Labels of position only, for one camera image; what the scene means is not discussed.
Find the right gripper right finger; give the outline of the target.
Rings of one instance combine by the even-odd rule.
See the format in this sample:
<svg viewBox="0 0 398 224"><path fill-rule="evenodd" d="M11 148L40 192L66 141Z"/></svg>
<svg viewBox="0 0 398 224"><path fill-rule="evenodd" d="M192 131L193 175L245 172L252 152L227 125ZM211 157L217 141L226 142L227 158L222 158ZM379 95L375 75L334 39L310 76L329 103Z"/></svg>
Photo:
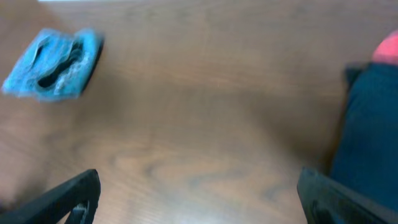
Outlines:
<svg viewBox="0 0 398 224"><path fill-rule="evenodd" d="M304 167L297 192L308 223L397 223L397 212Z"/></svg>

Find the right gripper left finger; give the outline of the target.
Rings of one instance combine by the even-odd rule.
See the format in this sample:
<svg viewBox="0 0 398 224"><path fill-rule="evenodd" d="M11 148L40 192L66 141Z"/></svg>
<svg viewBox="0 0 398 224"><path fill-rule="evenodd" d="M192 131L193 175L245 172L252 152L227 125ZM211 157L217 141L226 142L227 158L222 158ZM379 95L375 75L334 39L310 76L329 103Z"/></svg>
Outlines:
<svg viewBox="0 0 398 224"><path fill-rule="evenodd" d="M92 224L101 193L97 170L88 169L24 206L1 215L1 223Z"/></svg>

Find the light blue denim jeans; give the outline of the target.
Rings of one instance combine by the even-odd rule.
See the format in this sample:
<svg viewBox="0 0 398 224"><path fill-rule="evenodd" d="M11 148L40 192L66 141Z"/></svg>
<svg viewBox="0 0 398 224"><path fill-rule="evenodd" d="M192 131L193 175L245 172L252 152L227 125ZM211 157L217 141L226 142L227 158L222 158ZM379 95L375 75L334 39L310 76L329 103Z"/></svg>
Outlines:
<svg viewBox="0 0 398 224"><path fill-rule="evenodd" d="M42 29L2 84L5 95L57 102L78 98L101 55L104 36L86 28L74 34Z"/></svg>

